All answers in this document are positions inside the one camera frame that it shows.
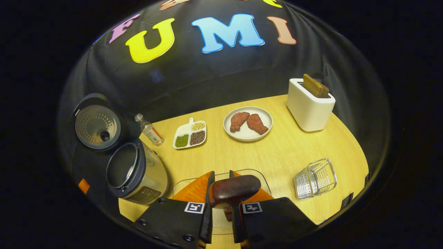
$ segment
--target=screw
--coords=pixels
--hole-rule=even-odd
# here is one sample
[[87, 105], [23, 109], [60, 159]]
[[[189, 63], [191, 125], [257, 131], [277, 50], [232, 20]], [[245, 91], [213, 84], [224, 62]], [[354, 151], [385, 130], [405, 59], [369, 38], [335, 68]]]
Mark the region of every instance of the screw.
[[189, 242], [194, 241], [194, 237], [192, 237], [191, 235], [188, 235], [188, 234], [186, 234], [185, 236], [183, 236], [183, 239], [184, 239], [185, 241], [189, 241]]
[[109, 141], [110, 136], [111, 135], [107, 131], [104, 131], [104, 132], [100, 133], [100, 138], [103, 141]]

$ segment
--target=yellow tabletop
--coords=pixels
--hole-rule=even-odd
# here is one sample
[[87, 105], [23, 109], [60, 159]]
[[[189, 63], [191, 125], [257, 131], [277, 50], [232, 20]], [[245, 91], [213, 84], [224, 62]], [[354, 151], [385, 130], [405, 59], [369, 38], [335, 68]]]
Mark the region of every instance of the yellow tabletop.
[[[287, 95], [266, 97], [210, 108], [195, 113], [159, 121], [153, 125], [165, 137], [164, 144], [155, 146], [144, 135], [140, 139], [155, 150], [170, 174], [171, 186], [177, 182], [199, 177], [209, 171], [216, 174], [229, 170], [255, 169], [266, 178], [274, 198], [288, 197], [315, 224], [320, 224], [340, 210], [342, 200], [349, 194], [356, 196], [365, 184], [368, 164], [360, 145], [348, 128], [331, 114], [322, 131], [305, 132], [286, 107]], [[241, 142], [230, 137], [223, 128], [223, 120], [231, 111], [255, 106], [271, 114], [273, 125], [260, 140]], [[206, 141], [191, 148], [172, 147], [175, 131], [181, 125], [205, 121]], [[292, 179], [310, 162], [329, 158], [337, 174], [337, 186], [311, 199], [295, 197]], [[172, 188], [165, 196], [172, 197]], [[148, 206], [119, 199], [120, 213], [135, 221]], [[239, 248], [233, 235], [213, 235], [207, 248]]]

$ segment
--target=orange tag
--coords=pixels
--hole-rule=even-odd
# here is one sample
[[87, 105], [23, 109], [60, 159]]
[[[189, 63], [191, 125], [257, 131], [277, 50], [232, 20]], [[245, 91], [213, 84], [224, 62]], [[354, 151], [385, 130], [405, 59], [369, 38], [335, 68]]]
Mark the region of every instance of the orange tag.
[[84, 194], [86, 194], [86, 193], [88, 192], [90, 186], [89, 186], [89, 184], [86, 182], [85, 179], [82, 179], [82, 180], [80, 181], [80, 183], [78, 184], [78, 187], [80, 188], [80, 190], [81, 190]]

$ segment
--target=blue letter m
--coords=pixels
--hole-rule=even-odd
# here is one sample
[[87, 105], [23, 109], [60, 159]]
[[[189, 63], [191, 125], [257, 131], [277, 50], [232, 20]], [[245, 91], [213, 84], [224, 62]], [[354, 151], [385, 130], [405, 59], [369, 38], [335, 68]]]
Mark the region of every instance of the blue letter m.
[[223, 44], [217, 42], [215, 35], [230, 47], [235, 45], [238, 33], [241, 35], [240, 45], [242, 46], [263, 45], [264, 40], [258, 36], [252, 19], [254, 19], [252, 15], [235, 14], [232, 16], [229, 26], [214, 17], [200, 18], [191, 24], [200, 28], [205, 42], [202, 52], [207, 54], [223, 48]]

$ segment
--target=inner lid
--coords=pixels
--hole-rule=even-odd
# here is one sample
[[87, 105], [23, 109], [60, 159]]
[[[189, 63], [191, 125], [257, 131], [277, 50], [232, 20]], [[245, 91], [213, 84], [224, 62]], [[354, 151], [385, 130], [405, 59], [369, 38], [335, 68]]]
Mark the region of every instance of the inner lid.
[[121, 188], [131, 178], [138, 157], [137, 146], [127, 143], [118, 148], [109, 159], [106, 180], [114, 188]]
[[105, 149], [113, 145], [120, 136], [118, 116], [102, 105], [90, 105], [78, 111], [75, 133], [80, 141], [92, 149]]

